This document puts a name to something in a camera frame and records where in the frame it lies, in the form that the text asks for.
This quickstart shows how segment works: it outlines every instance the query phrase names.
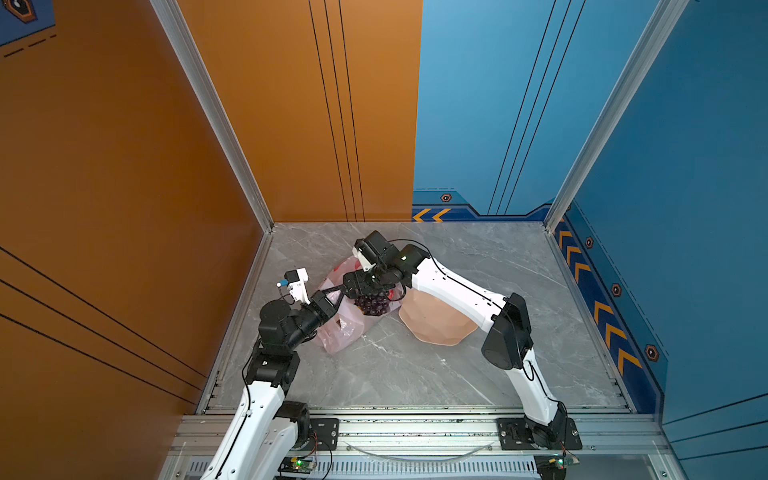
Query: orange wall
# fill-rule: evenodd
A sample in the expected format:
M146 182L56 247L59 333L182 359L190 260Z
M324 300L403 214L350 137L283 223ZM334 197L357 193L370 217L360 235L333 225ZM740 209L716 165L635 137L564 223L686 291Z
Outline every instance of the orange wall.
M179 3L275 221L410 219L420 1Z
M261 232L149 2L55 15L0 57L5 472L154 478Z

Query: pink plastic bag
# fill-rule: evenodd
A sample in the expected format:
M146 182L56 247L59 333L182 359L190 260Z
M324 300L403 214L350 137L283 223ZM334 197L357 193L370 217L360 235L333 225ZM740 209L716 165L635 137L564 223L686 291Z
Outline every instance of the pink plastic bag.
M341 285L345 273L354 272L360 269L360 262L354 257L344 260L341 265L336 267L333 272L323 281L318 290L330 288L331 286ZM402 286L398 285L389 291L389 298L399 298L402 296ZM401 301L389 302L389 312L394 312L402 305ZM360 338L367 332L380 316L363 315L362 310L347 297L344 297L339 312L326 323L317 329L317 336L313 342L322 345L330 354L340 352L349 346L352 342Z

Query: grapes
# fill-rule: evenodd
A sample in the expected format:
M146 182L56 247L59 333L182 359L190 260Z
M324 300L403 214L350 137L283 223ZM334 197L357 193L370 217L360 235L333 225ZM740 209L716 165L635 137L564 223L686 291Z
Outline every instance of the grapes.
M387 292L358 296L355 305L362 310L363 315L381 316L389 312Z

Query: yellow chevron arrow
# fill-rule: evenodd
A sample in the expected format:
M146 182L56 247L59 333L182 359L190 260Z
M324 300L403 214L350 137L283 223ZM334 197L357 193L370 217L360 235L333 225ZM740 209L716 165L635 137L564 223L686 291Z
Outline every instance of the yellow chevron arrow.
M567 230L561 230L560 232L560 250L563 250L563 237L573 237L574 235L567 231Z
M623 339L627 339L627 334L616 328L615 326L611 325L610 323L605 324L605 345L608 347L608 349L611 349L611 334L615 333L616 335L619 335Z
M622 349L619 349L619 373L621 376L624 376L624 359L629 360L630 362L634 363L635 365L639 366L640 368L643 368L643 366L640 364L640 360L634 358L629 353L626 353Z
M427 212L429 212L430 210L431 210L431 208L425 208L424 210L422 210L422 211L418 212L418 213L417 213L417 214L416 214L416 215L413 217L413 220L416 220L417 222L423 222L424 220L422 220L422 215L423 215L423 214L426 214L426 213L427 213Z
M589 265L584 265L583 263L576 262L576 272L574 273L574 276L576 277L576 283L578 283L578 273L580 270L586 270L588 272L592 271Z
M598 315L600 315L600 310L603 310L604 312L608 312L611 315L614 314L614 311L612 308L610 308L605 303L595 302L594 303L594 322L598 325L600 325L600 321L598 320Z
M450 208L446 208L446 209L444 209L443 211L441 211L439 214L437 214L437 215L435 215L434 217L432 217L432 219L433 219L435 222L442 222L442 218L440 218L440 217L442 217L442 215L443 215L443 214L446 214L446 213L448 213L449 211L451 211L451 209L450 209Z
M565 257L565 262L568 266L571 266L571 253L581 253L581 250L579 250L578 247L568 247L565 250L568 252L568 255Z

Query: robotic arm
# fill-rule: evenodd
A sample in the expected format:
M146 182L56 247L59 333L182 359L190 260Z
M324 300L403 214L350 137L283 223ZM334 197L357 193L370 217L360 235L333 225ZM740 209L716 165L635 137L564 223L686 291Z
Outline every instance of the robotic arm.
M309 299L303 286L304 269L286 272L286 279L278 283L289 287L301 307L291 309L279 299L260 311L260 339L243 375L246 387L240 407L203 480L272 478L286 453L304 445L310 434L307 405L285 401L299 366L295 348L336 315L344 296L355 299L392 289L397 283L441 299L488 334L482 354L506 371L520 395L525 428L535 446L560 448L568 413L539 372L523 297L483 289L446 269L429 250L413 244L400 250L378 231L357 240L353 253L362 269L347 273L341 286L318 290Z

